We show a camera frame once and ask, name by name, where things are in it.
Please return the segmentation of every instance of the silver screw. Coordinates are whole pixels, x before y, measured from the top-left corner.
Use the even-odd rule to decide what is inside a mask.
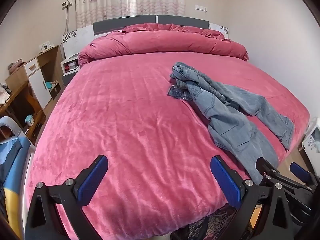
[[[66,180],[66,185],[70,186],[73,184],[73,179],[67,179]]]
[[[280,183],[276,183],[276,188],[277,189],[282,189],[282,185]]]
[[[253,185],[253,181],[251,179],[247,179],[245,181],[245,184],[248,185],[249,187]]]
[[[42,188],[42,186],[43,186],[43,182],[39,182],[36,187],[37,188]]]

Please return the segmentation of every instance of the wooden floor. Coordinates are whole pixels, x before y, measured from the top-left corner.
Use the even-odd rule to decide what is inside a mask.
[[[44,127],[47,124],[47,121],[48,121],[48,119],[50,117],[50,114],[52,113],[55,105],[57,104],[61,94],[64,91],[64,88],[61,89],[61,91],[56,96],[56,98],[54,100],[51,100],[48,103],[48,105],[46,106],[46,108],[44,109],[44,113],[46,115],[46,121],[45,121],[44,125],[41,127],[41,130],[40,130],[39,135],[38,135],[37,140],[36,140],[36,145],[37,145],[37,143],[39,141],[39,138],[41,137],[41,134],[42,134],[42,132],[44,130]],[[283,176],[286,176],[286,177],[288,177],[290,179],[293,179],[293,180],[301,183],[301,181],[296,176],[294,176],[289,170],[290,164],[292,162],[296,162],[297,164],[299,164],[302,168],[304,168],[307,171],[311,171],[312,170],[311,163],[310,163],[306,153],[303,150],[302,150],[302,152],[298,151],[298,148],[300,148],[300,147],[301,147],[301,144],[297,145],[292,150],[290,155],[280,164],[280,166],[278,167],[278,170],[281,172],[281,174]],[[164,236],[155,236],[155,237],[152,237],[150,239],[152,239],[152,240],[170,240],[170,234],[166,234]]]

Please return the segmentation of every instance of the jeans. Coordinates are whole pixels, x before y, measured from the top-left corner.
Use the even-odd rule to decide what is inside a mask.
[[[230,151],[247,170],[251,179],[260,184],[262,175],[256,170],[258,158],[264,157],[278,166],[278,157],[268,139],[239,111],[257,116],[279,139],[285,149],[290,148],[294,124],[279,114],[261,95],[211,80],[200,71],[177,62],[172,67],[175,84],[168,95],[192,100],[210,121],[208,130],[215,145]]]

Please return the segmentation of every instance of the pink bedspread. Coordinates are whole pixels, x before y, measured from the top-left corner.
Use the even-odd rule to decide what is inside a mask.
[[[165,40],[180,52],[161,52],[168,51]],[[140,46],[152,53],[142,54]],[[226,200],[210,172],[211,158],[221,155],[243,178],[247,175],[230,153],[214,145],[187,102],[167,96],[175,62],[263,95],[294,122],[291,147],[309,120],[306,108],[285,87],[241,59],[246,59],[243,49],[214,36],[167,30],[116,33],[93,41],[81,52],[79,61],[86,64],[63,92],[39,140],[28,199],[37,182],[54,185],[75,178],[104,154],[109,170],[83,208],[103,239],[162,235],[220,208]],[[249,119],[282,161],[289,152],[260,120]],[[76,239],[59,208],[70,238]]]

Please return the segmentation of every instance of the wall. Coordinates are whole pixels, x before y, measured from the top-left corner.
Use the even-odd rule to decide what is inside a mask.
[[[227,0],[229,38],[320,116],[320,27],[302,0]]]
[[[66,0],[17,0],[0,25],[0,83],[9,76],[8,65],[29,60],[39,53],[39,45],[50,40],[61,43],[66,26]],[[69,13],[69,30],[76,29],[75,6]]]
[[[39,45],[50,40],[61,43],[65,30],[66,0],[17,0],[0,25],[0,83],[9,76],[7,66],[18,59],[29,60],[39,52]],[[223,5],[226,0],[186,0],[186,16],[225,24]],[[195,10],[195,5],[208,7],[208,12]],[[69,31],[76,29],[75,4],[69,10]]]

